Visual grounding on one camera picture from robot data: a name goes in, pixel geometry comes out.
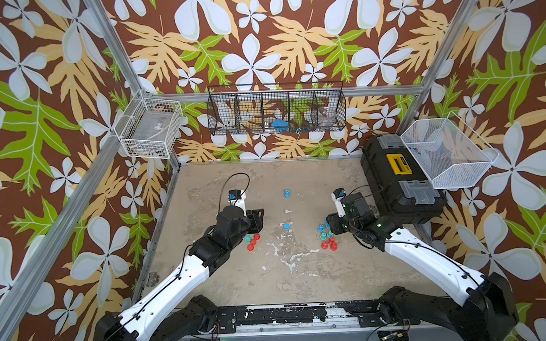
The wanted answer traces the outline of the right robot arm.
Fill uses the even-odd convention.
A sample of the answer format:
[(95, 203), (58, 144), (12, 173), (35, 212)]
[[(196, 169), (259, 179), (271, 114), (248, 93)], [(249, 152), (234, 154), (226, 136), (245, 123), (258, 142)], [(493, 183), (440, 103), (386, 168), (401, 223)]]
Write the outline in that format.
[(513, 291), (503, 276), (466, 267), (390, 218), (377, 218), (360, 193), (338, 188), (331, 199), (337, 211), (326, 222), (335, 236), (349, 233), (362, 247), (392, 255), (445, 293), (437, 297), (390, 288), (376, 309), (382, 325), (424, 321), (455, 331), (463, 341), (503, 341), (519, 323)]

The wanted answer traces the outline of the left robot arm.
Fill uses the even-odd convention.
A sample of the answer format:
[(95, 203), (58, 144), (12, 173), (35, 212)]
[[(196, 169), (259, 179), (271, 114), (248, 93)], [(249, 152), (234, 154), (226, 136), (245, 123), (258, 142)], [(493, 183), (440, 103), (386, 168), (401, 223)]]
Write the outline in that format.
[(178, 341), (198, 332), (218, 308), (204, 296), (181, 311), (175, 308), (228, 261), (247, 235), (259, 234), (263, 220), (263, 209), (225, 207), (215, 225), (186, 248), (180, 265), (147, 296), (120, 314), (101, 318), (94, 341)]

